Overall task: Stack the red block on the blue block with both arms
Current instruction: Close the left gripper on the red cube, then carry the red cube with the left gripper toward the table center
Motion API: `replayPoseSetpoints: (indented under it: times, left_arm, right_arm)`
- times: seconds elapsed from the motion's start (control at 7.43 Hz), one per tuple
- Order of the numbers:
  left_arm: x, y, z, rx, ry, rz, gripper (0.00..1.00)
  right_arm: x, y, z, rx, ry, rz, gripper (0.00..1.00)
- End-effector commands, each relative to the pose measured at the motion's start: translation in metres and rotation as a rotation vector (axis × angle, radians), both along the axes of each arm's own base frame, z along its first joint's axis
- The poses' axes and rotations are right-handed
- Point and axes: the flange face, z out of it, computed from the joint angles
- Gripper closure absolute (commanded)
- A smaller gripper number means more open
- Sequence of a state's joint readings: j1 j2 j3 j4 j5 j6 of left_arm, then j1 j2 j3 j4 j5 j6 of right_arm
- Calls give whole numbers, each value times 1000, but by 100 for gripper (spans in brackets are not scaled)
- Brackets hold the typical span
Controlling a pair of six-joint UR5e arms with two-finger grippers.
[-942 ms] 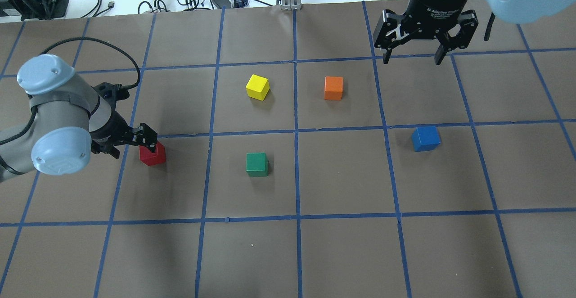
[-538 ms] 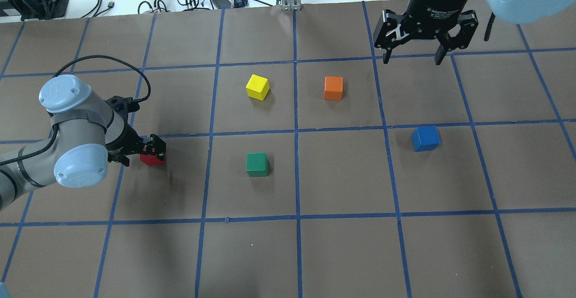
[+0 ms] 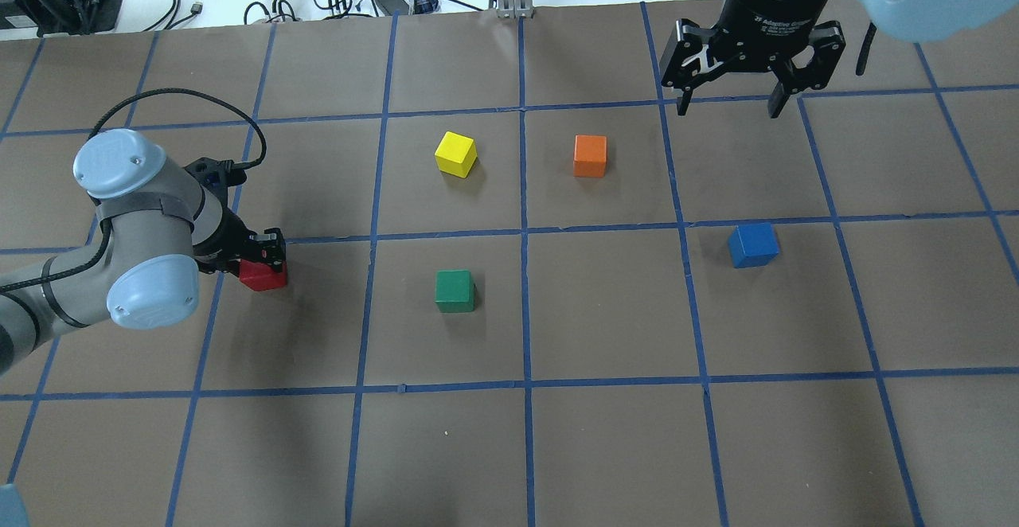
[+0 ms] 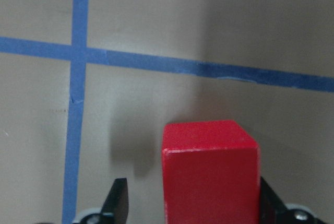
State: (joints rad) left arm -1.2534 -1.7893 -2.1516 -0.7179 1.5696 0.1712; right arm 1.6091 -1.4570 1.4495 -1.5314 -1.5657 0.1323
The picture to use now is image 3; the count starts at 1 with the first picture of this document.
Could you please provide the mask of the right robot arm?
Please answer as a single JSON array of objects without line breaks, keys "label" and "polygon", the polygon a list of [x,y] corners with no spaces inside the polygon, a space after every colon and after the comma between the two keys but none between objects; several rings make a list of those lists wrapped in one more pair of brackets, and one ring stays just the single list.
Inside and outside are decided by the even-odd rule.
[{"label": "right robot arm", "polygon": [[[964,29],[979,29],[1017,0],[856,0],[869,16],[856,73],[869,61],[873,35],[906,42],[945,40]],[[829,0],[723,0],[713,27],[680,19],[659,60],[659,84],[677,97],[677,113],[688,111],[693,92],[728,74],[774,75],[768,113],[777,117],[791,96],[823,89],[845,51],[845,31],[822,21]]]}]

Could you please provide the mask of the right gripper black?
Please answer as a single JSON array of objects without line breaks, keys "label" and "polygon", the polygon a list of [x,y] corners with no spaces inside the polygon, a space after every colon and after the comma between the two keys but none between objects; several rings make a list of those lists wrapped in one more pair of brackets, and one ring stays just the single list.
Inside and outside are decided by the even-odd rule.
[{"label": "right gripper black", "polygon": [[716,24],[674,23],[659,60],[659,84],[677,91],[685,116],[695,88],[729,73],[775,74],[767,102],[780,117],[797,92],[825,88],[845,49],[837,21],[818,20],[829,0],[723,0]]}]

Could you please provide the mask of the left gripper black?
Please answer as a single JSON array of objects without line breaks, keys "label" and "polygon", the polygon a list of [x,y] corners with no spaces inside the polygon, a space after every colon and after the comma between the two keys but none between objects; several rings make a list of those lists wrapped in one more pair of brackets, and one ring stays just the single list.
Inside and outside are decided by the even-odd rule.
[{"label": "left gripper black", "polygon": [[243,261],[282,267],[287,262],[287,244],[280,228],[255,234],[226,209],[214,233],[193,246],[193,258],[200,273],[240,275]]}]

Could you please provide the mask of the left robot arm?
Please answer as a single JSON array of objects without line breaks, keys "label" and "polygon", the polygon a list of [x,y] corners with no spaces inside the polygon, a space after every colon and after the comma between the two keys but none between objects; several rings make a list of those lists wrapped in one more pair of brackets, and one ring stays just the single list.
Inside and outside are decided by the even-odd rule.
[{"label": "left robot arm", "polygon": [[233,275],[253,291],[284,287],[283,231],[251,230],[229,207],[247,170],[207,157],[179,165],[130,129],[88,139],[72,172],[94,203],[97,238],[2,277],[1,370],[102,322],[178,324],[199,306],[201,274]]}]

